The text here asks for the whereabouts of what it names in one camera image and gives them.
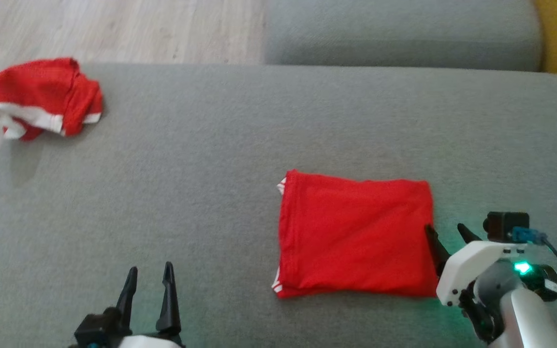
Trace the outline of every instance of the folded red cloth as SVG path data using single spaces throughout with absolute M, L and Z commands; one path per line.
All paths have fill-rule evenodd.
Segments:
M 98 82 L 72 58 L 44 59 L 0 72 L 0 125 L 4 137 L 29 141 L 42 130 L 73 136 L 102 114 Z
M 436 296 L 426 181 L 358 182 L 292 170 L 281 184 L 278 297 L 337 290 Z

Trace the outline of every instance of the gray ottoman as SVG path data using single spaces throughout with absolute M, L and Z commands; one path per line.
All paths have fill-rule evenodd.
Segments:
M 135 332 L 175 267 L 196 347 L 477 347 L 437 299 L 278 300 L 281 198 L 298 168 L 427 180 L 440 239 L 526 210 L 557 246 L 557 75 L 416 68 L 84 66 L 106 115 L 0 148 L 0 347 L 60 348 L 139 267 Z M 551 253 L 535 260 L 550 262 Z M 548 305 L 557 320 L 557 302 Z
M 268 64 L 539 70 L 531 0 L 269 0 Z

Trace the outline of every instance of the gray table surface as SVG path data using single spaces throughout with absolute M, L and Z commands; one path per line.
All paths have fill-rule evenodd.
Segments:
M 411 68 L 98 64 L 106 112 L 0 148 L 0 347 L 63 346 L 139 267 L 153 330 L 175 265 L 189 347 L 479 346 L 436 299 L 278 300 L 276 183 L 291 168 L 427 180 L 436 227 L 527 211 L 557 246 L 557 76 Z M 557 262 L 544 250 L 533 261 Z M 548 304 L 557 320 L 557 302 Z

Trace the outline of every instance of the light wood flooring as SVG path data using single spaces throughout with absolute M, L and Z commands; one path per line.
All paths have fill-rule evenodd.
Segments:
M 0 0 L 0 70 L 70 56 L 261 64 L 264 10 L 264 0 Z

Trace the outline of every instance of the glowing led light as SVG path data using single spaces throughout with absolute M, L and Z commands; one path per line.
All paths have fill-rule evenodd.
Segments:
M 515 263 L 515 269 L 518 270 L 522 275 L 530 272 L 532 266 L 528 262 L 518 262 Z

